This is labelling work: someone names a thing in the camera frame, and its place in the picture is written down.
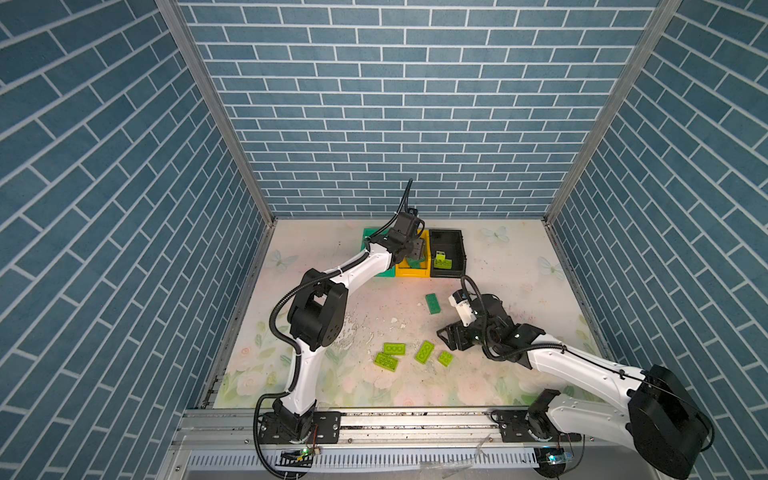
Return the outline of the small lime lego brick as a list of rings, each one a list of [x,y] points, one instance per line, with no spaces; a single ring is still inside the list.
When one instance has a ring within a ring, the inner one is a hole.
[[[447,351],[443,351],[439,354],[439,356],[437,357],[437,360],[440,365],[448,368],[454,360],[454,355]]]

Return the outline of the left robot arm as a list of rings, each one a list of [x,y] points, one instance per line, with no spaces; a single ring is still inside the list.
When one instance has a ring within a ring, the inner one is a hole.
[[[366,237],[351,259],[325,271],[307,270],[300,284],[278,301],[269,327],[293,349],[290,380],[273,402],[278,418],[293,423],[312,418],[322,356],[341,333],[349,296],[405,260],[423,228],[418,210],[405,208]]]

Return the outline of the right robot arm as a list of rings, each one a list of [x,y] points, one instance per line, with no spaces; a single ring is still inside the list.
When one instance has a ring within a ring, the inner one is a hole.
[[[492,294],[459,289],[449,303],[459,319],[437,332],[449,350],[478,345],[491,361],[552,375],[594,395],[578,400],[544,389],[524,417],[532,438],[596,437],[635,451],[673,479],[688,478],[698,456],[712,446],[711,420],[671,370],[626,366],[569,346],[539,327],[515,322]]]

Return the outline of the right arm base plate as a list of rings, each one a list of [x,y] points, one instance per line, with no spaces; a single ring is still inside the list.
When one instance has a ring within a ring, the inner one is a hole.
[[[568,443],[582,440],[579,433],[557,430],[543,413],[523,409],[492,410],[488,417],[499,430],[503,443]]]

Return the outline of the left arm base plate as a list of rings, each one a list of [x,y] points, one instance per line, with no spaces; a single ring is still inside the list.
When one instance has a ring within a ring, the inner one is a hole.
[[[266,413],[256,427],[260,444],[337,444],[342,415],[339,411],[310,411],[303,416]]]

